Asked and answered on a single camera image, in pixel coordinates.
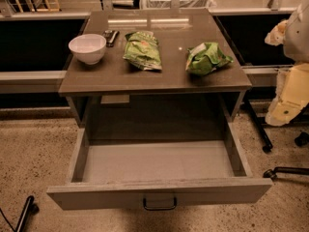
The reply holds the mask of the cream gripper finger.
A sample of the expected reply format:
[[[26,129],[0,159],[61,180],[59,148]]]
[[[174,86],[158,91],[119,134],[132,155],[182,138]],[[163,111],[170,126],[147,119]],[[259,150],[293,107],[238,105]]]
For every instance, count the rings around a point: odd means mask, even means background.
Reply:
[[[284,42],[287,20],[280,21],[265,37],[265,43],[278,46]]]

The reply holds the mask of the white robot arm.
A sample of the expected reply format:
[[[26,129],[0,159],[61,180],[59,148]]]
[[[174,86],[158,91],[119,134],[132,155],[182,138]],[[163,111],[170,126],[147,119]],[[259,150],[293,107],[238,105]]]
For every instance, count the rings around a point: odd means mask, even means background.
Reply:
[[[279,22],[265,43],[283,45],[284,55],[295,61],[288,70],[279,70],[276,97],[266,122],[272,126],[289,124],[309,103],[309,0],[303,0],[287,20]]]

